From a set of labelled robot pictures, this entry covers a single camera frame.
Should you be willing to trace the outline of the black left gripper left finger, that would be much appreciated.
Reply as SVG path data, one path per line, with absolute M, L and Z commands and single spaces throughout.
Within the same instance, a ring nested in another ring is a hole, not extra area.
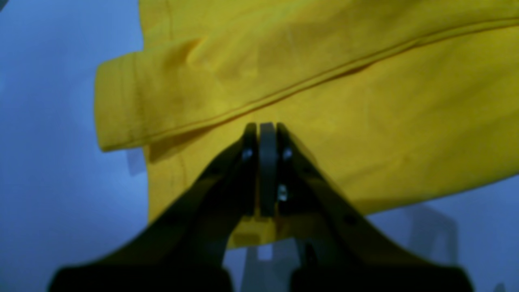
M 247 124 L 153 224 L 98 265 L 220 266 L 232 231 L 243 217 L 254 215 L 257 191 L 265 196 L 262 215 L 274 215 L 276 170 L 275 125 Z

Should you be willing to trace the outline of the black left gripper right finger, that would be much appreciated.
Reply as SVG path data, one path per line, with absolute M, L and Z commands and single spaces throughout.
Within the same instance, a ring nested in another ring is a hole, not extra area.
M 306 235 L 310 264 L 358 268 L 424 268 L 430 263 L 397 246 L 336 192 L 300 151 L 287 127 L 276 125 L 278 212 L 308 215 L 317 231 Z

